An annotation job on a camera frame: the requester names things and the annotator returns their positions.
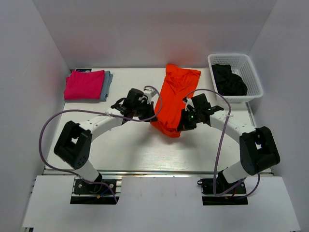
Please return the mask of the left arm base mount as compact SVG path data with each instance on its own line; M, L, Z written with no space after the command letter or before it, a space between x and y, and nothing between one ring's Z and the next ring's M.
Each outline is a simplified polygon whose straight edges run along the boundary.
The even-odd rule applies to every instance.
M81 179L75 179L70 198L70 204L79 205L116 205L111 189L119 200L120 197L120 183L117 179L102 179L103 184L89 184Z

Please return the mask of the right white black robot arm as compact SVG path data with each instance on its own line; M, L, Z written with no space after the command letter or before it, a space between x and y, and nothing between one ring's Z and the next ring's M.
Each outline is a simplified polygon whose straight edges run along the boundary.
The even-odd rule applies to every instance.
M194 130L198 123L207 124L228 135L239 145L239 161L216 174L218 188L225 193L248 176L258 174L280 163L272 132L268 127L256 128L233 119L218 105L211 106L205 94L183 99L185 108L177 131Z

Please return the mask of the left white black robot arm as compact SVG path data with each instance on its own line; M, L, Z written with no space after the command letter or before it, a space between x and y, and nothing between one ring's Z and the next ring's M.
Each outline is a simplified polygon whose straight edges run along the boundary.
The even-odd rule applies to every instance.
M85 187L92 193L101 190L101 174L89 161L92 142L113 128L128 121L156 121L152 98L159 91L151 86L143 90L132 88L125 98L119 99L107 111L96 113L96 117L84 122L69 121L65 124L54 147L54 153L67 163L75 175L85 181Z

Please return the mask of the orange t shirt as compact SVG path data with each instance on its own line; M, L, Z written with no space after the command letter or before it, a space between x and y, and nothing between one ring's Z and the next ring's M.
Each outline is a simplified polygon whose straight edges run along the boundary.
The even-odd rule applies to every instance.
M162 102L157 101L154 111L158 113L157 121L151 125L170 138L180 137L177 126L181 118L181 110L185 108L183 98L192 97L196 89L201 71L183 69L176 65L166 66L166 76L160 91Z

